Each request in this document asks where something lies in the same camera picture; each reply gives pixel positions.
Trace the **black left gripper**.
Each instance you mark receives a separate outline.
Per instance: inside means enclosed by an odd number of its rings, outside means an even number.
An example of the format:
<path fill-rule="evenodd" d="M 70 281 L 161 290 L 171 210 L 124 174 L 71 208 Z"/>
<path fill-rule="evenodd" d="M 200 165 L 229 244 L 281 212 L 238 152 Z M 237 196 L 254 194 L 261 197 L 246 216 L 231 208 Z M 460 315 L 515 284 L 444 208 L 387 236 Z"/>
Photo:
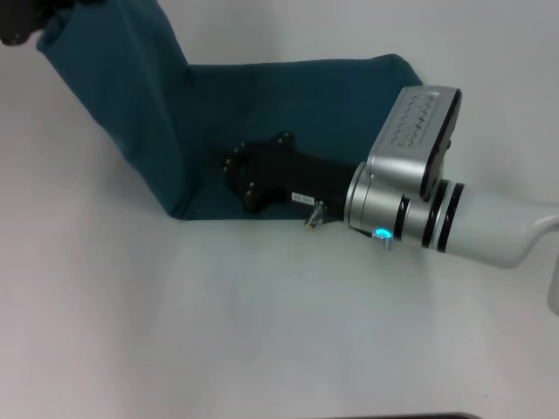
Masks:
<path fill-rule="evenodd" d="M 1 0 L 1 42 L 4 45 L 25 43 L 58 10 L 71 9 L 75 4 L 74 0 Z"/>

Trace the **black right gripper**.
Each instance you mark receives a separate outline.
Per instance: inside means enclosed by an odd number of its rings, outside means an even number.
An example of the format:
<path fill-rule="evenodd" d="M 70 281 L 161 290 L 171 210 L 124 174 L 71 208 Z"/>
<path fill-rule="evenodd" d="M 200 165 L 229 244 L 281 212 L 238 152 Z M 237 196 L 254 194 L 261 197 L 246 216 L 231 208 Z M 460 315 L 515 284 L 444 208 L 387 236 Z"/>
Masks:
<path fill-rule="evenodd" d="M 243 142 L 222 154 L 224 178 L 244 211 L 260 214 L 275 204 L 287 204 L 305 210 L 312 226 L 344 218 L 357 168 L 356 163 L 302 153 L 289 132 Z"/>

